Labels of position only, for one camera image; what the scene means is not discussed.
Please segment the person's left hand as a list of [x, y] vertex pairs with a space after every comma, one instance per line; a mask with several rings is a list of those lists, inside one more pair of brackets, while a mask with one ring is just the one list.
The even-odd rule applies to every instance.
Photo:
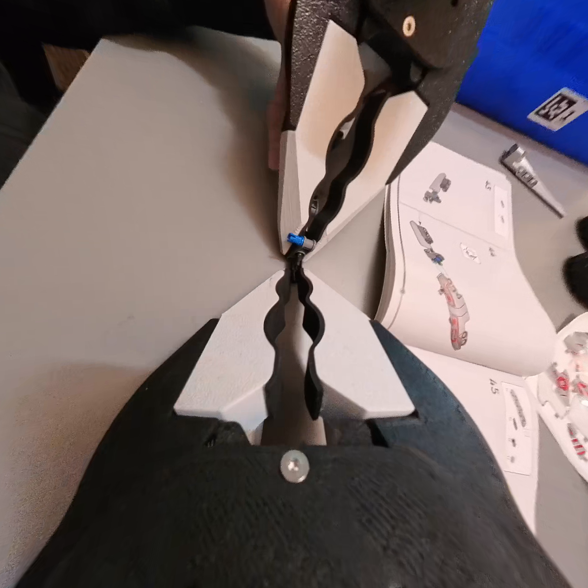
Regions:
[[281, 134], [288, 106], [288, 85], [285, 77], [282, 69], [267, 108], [268, 167], [272, 171], [278, 171], [280, 166]]

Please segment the red and white sticker sheet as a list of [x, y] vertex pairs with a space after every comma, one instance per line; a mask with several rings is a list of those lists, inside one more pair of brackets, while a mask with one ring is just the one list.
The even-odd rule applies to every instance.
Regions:
[[587, 312], [556, 333], [548, 368], [526, 382], [542, 421], [587, 482]]

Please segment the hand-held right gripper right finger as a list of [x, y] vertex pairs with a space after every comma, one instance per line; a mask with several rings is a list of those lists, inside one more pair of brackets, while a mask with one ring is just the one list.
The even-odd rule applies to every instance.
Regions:
[[367, 422], [415, 412], [373, 322], [321, 279], [293, 271], [303, 307], [295, 349], [304, 363], [312, 443], [337, 445]]

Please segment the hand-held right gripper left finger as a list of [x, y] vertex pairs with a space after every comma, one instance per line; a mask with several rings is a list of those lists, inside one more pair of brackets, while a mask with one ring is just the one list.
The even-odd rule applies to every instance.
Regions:
[[263, 325], [283, 277], [285, 270], [276, 272], [221, 314], [174, 404], [177, 415], [238, 423], [250, 443], [261, 443], [275, 362]]

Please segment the open instruction booklet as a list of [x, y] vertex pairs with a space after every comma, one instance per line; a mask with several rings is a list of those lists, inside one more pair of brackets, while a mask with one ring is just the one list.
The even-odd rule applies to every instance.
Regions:
[[538, 402], [555, 327], [516, 256], [511, 183], [431, 142], [386, 188], [376, 320], [452, 391], [536, 534]]

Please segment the grey toy beam assembly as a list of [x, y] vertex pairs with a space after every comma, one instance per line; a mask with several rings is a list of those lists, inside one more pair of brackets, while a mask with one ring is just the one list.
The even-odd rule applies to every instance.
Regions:
[[323, 239], [327, 228], [326, 216], [327, 194], [318, 192], [309, 202], [309, 216], [306, 223], [297, 232], [290, 232], [286, 239], [289, 248], [286, 259], [300, 261], [305, 256], [316, 252], [320, 241]]

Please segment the grey toy brick piece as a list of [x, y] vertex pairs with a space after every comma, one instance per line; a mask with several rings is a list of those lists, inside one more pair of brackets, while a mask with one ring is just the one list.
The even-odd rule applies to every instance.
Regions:
[[555, 198], [545, 183], [540, 180], [527, 157], [526, 151], [521, 146], [515, 143], [509, 149], [503, 151], [499, 162], [560, 219], [566, 216], [563, 205]]

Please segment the blue plastic bin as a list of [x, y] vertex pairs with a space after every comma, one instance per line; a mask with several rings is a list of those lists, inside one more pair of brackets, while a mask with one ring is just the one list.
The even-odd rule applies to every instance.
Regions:
[[458, 102], [587, 165], [587, 112], [558, 131], [527, 119], [567, 87], [587, 97], [587, 1], [495, 1]]

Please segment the black toy tire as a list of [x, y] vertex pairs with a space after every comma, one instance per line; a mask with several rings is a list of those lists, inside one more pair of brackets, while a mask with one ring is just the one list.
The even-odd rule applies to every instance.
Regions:
[[587, 251], [570, 256], [563, 265], [567, 290], [580, 304], [587, 305]]

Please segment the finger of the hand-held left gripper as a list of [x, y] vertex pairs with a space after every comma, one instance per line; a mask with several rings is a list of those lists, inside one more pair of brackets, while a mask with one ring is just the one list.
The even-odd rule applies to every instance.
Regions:
[[326, 203], [315, 217], [323, 246], [390, 182], [428, 106], [415, 91], [373, 92], [351, 129], [350, 154], [327, 183]]
[[[364, 87], [364, 70], [356, 39], [329, 21], [318, 62], [295, 130], [281, 136], [278, 196], [280, 249], [287, 253], [289, 233], [299, 234], [309, 220], [313, 192], [326, 176], [327, 149], [331, 139], [352, 113]], [[321, 249], [383, 190], [383, 153], [378, 133], [387, 125], [386, 102], [377, 117], [373, 150], [364, 170], [349, 184], [338, 215], [327, 226], [315, 249]]]

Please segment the black and white marker tag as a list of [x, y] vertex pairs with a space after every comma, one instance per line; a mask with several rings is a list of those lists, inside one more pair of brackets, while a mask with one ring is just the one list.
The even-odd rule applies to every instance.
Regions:
[[555, 132], [586, 112], [587, 97], [564, 87], [528, 114], [527, 119]]

